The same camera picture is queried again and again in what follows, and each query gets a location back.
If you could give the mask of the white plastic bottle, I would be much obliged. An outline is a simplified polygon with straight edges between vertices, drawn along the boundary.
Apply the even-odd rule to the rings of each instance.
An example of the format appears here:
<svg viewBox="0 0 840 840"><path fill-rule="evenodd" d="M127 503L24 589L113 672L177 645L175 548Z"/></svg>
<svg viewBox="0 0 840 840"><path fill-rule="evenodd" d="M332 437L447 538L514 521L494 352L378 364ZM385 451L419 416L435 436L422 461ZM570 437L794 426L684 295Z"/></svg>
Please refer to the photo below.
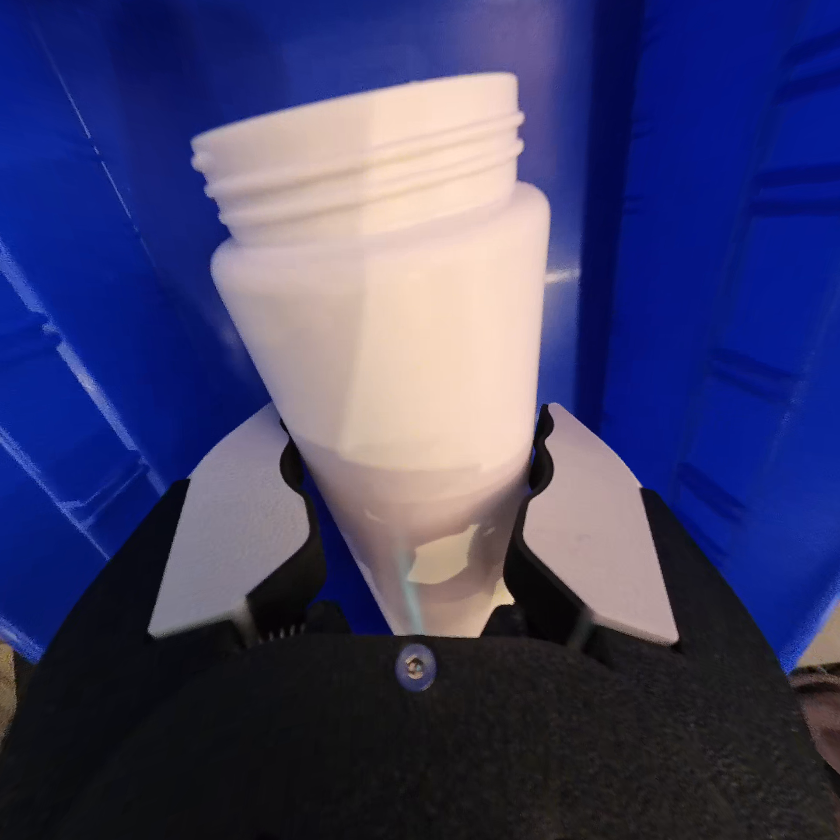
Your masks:
<svg viewBox="0 0 840 840"><path fill-rule="evenodd" d="M529 468L550 204L508 71L191 139L217 293L400 635L477 637Z"/></svg>

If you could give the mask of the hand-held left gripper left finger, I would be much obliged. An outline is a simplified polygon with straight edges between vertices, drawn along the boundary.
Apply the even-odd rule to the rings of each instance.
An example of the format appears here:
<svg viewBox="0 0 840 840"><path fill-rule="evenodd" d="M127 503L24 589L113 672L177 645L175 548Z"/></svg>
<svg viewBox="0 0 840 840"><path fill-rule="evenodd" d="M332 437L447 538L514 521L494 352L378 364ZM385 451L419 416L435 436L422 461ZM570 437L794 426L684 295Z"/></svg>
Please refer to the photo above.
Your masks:
<svg viewBox="0 0 840 840"><path fill-rule="evenodd" d="M305 469L268 403L194 468L148 625L164 639L231 623L247 644L301 634L327 578Z"/></svg>

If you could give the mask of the blue plastic storage bin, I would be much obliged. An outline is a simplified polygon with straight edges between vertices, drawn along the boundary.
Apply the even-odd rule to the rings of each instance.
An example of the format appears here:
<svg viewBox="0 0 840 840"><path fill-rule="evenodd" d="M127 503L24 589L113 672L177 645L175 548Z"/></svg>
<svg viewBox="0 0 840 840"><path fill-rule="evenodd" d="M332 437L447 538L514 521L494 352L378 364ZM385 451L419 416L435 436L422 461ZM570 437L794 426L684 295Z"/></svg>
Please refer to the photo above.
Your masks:
<svg viewBox="0 0 840 840"><path fill-rule="evenodd" d="M658 491L785 669L838 618L838 2L2 2L2 642L26 663L268 400L190 139L518 76L538 403Z"/></svg>

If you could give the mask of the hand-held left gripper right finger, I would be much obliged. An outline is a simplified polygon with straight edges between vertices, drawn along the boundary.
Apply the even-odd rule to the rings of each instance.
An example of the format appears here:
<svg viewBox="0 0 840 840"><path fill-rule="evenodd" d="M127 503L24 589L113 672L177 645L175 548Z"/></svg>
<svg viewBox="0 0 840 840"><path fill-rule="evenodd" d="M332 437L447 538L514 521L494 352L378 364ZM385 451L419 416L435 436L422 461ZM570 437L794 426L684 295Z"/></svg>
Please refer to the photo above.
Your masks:
<svg viewBox="0 0 840 840"><path fill-rule="evenodd" d="M503 580L537 636L584 648L606 629L664 648L677 645L642 487L558 403L540 409L528 486Z"/></svg>

